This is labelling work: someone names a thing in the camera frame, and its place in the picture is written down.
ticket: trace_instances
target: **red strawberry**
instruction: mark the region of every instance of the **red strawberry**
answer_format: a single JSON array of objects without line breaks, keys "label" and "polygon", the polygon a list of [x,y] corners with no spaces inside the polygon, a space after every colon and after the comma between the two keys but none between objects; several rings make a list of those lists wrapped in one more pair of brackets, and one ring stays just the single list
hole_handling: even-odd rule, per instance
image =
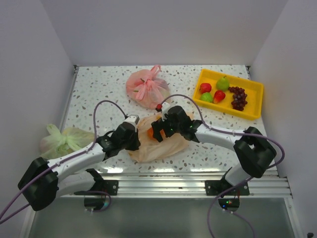
[{"label": "red strawberry", "polygon": [[202,83],[200,85],[199,91],[203,93],[209,93],[211,91],[211,85],[209,83]]},{"label": "red strawberry", "polygon": [[226,94],[221,90],[218,90],[214,93],[213,103],[218,104],[226,97]]}]

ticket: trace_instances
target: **pink plastic bag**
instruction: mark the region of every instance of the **pink plastic bag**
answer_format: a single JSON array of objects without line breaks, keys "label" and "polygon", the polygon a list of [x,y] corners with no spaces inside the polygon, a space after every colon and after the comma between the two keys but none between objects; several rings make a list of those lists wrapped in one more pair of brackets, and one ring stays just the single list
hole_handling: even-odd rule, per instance
[{"label": "pink plastic bag", "polygon": [[169,96],[166,81],[157,78],[159,72],[160,65],[155,65],[151,70],[142,69],[131,74],[126,83],[128,96],[145,108],[155,109]]}]

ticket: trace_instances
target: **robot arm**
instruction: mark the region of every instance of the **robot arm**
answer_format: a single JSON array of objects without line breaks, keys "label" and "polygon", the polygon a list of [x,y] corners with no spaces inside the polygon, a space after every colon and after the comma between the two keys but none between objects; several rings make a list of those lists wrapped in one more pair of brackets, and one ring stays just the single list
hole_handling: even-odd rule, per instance
[{"label": "robot arm", "polygon": [[180,133],[186,140],[197,143],[212,143],[236,152],[240,164],[230,168],[221,179],[220,193],[239,184],[249,177],[260,178],[276,156],[275,149],[270,143],[262,138],[247,136],[248,133],[261,133],[254,127],[245,131],[234,131],[213,126],[213,130],[207,128],[201,120],[191,120],[181,106],[171,107],[163,103],[157,109],[162,112],[162,117],[152,123],[153,138],[161,142],[163,140],[160,131],[163,130],[166,137],[174,133]]},{"label": "robot arm", "polygon": [[42,210],[55,198],[65,194],[88,190],[99,191],[102,188],[103,179],[95,170],[88,169],[75,175],[74,173],[116,156],[120,150],[138,150],[140,146],[136,127],[138,122],[138,116],[129,116],[111,136],[106,133],[104,136],[98,137],[91,150],[87,151],[92,144],[74,152],[83,152],[83,154],[64,163],[61,162],[72,154],[49,161],[41,157],[35,159],[18,184],[20,190],[43,171],[51,167],[52,169],[23,191],[23,195],[33,210]]}]

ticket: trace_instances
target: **white wall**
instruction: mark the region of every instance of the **white wall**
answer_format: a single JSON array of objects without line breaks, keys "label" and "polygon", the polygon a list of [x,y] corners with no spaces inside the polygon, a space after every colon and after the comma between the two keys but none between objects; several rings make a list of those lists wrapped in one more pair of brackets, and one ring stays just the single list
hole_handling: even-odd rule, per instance
[{"label": "white wall", "polygon": [[[46,124],[59,124],[73,66],[39,0],[0,1],[0,210],[39,155]],[[26,204],[21,198],[16,210]],[[0,226],[17,238],[21,213]]]},{"label": "white wall", "polygon": [[41,0],[80,65],[250,65],[287,0]]},{"label": "white wall", "polygon": [[282,143],[294,202],[305,232],[317,235],[317,1],[289,0],[251,66],[265,84],[262,116]]}]

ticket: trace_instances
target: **glass panel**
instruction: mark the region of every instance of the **glass panel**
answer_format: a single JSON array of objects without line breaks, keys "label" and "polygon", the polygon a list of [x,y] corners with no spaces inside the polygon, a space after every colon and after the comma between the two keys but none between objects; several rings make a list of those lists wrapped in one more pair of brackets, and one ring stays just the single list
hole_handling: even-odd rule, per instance
[{"label": "glass panel", "polygon": [[[140,199],[114,198],[111,207],[91,214],[83,198],[60,198],[37,212],[31,238],[204,238],[211,198]],[[284,199],[242,199],[238,213],[255,228],[258,238],[294,238]],[[224,213],[211,211],[217,238],[252,238],[248,224]]]}]

